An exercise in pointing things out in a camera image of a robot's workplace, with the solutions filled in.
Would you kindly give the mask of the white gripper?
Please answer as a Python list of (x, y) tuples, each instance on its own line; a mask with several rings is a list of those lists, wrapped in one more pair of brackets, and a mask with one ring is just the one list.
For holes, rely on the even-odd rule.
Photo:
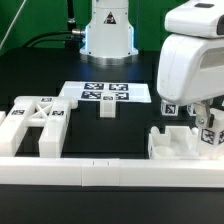
[(157, 91), (176, 105), (196, 102), (196, 126), (211, 128), (211, 98), (224, 95), (224, 38), (170, 35), (161, 49)]

